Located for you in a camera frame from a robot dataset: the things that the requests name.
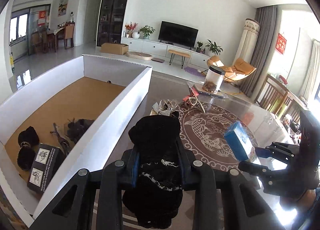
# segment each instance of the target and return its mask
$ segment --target purple mat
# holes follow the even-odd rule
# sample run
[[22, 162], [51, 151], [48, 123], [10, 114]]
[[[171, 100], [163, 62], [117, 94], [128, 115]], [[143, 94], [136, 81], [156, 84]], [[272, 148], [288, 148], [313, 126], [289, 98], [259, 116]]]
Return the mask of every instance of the purple mat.
[[201, 72], [199, 72], [197, 69], [192, 68], [192, 67], [185, 67], [184, 70], [192, 75], [195, 75], [197, 77], [203, 77]]

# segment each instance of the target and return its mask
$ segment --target glass jar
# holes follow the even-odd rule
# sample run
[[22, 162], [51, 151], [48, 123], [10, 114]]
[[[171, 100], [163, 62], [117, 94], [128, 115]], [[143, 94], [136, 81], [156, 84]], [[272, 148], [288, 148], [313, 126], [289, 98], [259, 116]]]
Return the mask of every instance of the glass jar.
[[209, 93], [218, 93], [226, 72], [216, 66], [209, 66], [202, 88]]

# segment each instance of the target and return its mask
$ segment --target red poster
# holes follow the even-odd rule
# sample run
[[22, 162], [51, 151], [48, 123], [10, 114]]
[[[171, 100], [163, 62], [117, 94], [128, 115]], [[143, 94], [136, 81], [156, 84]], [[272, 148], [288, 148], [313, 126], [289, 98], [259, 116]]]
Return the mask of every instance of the red poster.
[[46, 11], [39, 11], [38, 26], [45, 25], [45, 12]]
[[39, 19], [45, 19], [45, 11], [39, 11]]
[[276, 50], [278, 50], [282, 55], [285, 50], [285, 45], [287, 44], [287, 40], [280, 33], [278, 34], [278, 40], [276, 44]]

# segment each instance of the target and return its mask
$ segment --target cardboard bottom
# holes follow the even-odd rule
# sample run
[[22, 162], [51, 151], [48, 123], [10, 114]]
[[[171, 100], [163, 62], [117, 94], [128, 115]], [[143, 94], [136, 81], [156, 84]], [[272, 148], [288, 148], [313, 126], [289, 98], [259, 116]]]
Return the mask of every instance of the cardboard bottom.
[[28, 181], [30, 174], [29, 171], [23, 171], [17, 165], [17, 156], [20, 150], [18, 135], [21, 131], [32, 126], [36, 130], [41, 143], [60, 147], [56, 135], [50, 133], [50, 131], [53, 131], [54, 122], [58, 126], [62, 126], [73, 118], [95, 120], [124, 88], [83, 77], [58, 92], [39, 107], [19, 126], [4, 146], [20, 176]]

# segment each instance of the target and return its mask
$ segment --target black tv screen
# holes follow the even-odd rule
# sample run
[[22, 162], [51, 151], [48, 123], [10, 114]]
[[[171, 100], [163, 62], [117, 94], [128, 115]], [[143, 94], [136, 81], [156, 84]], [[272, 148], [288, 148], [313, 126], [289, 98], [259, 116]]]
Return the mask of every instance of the black tv screen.
[[187, 47], [194, 47], [198, 30], [176, 23], [162, 22], [159, 32], [159, 40], [177, 43]]

